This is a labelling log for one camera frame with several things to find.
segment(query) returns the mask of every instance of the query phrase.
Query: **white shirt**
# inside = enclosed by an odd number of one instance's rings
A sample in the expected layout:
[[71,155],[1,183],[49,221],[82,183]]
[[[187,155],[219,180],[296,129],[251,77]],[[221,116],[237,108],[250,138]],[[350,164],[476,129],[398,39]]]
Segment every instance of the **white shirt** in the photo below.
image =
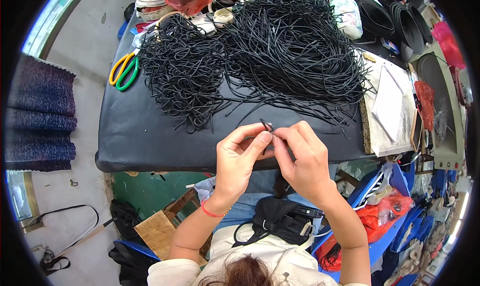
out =
[[[210,246],[210,260],[203,271],[200,266],[189,259],[171,259],[158,262],[148,269],[148,286],[196,285],[206,276],[216,275],[224,268],[225,259],[229,261],[239,259],[245,254],[252,254],[260,258],[279,281],[285,281],[285,275],[290,286],[308,286],[323,283],[325,286],[339,284],[329,275],[318,271],[318,262],[305,251],[313,241],[298,246],[289,244],[275,235],[246,246],[232,247],[235,243],[233,233],[238,225],[219,229],[212,238]],[[251,224],[243,225],[237,232],[238,241],[247,241],[254,234]],[[365,286],[361,283],[350,283],[348,286]]]

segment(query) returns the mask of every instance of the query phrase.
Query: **white plastic bag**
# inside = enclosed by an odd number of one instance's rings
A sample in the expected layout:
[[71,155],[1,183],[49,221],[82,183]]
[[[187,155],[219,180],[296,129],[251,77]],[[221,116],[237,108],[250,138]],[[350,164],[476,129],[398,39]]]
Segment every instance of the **white plastic bag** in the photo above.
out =
[[336,25],[350,40],[359,39],[363,35],[362,20],[357,2],[354,0],[328,0],[335,6],[333,16],[340,15]]

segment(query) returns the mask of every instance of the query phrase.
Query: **dark blue fabric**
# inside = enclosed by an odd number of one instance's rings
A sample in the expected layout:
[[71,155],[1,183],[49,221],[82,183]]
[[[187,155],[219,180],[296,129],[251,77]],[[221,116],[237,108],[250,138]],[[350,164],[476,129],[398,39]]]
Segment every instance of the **dark blue fabric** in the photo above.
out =
[[71,169],[77,126],[73,81],[64,69],[22,55],[12,81],[6,116],[7,169]]

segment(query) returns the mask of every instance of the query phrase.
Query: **scissors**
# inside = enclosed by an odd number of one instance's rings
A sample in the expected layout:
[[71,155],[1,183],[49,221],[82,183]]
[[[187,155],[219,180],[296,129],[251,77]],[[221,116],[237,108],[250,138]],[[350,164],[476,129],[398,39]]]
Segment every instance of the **scissors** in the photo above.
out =
[[[140,51],[140,49],[135,49],[132,53],[126,54],[123,58],[118,60],[118,62],[113,66],[112,71],[110,72],[110,77],[108,78],[108,82],[110,82],[111,85],[116,86],[118,91],[125,91],[128,89],[132,83],[134,82],[135,78],[137,77],[138,74],[138,57],[137,53]],[[120,71],[118,72],[118,75],[115,79],[113,79],[113,74],[117,70],[117,67],[120,66],[120,64],[123,62],[122,66],[120,67]],[[127,76],[127,74],[132,70],[132,68],[135,67],[135,70],[133,71],[132,76],[130,77],[129,81],[125,84],[122,85],[123,79]]]

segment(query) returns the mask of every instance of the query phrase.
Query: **white paper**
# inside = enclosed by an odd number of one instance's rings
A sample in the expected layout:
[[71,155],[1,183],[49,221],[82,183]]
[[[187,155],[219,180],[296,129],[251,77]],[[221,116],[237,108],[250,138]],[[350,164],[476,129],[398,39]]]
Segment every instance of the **white paper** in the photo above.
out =
[[372,114],[395,142],[399,131],[403,93],[388,70],[382,66],[378,93],[373,103]]

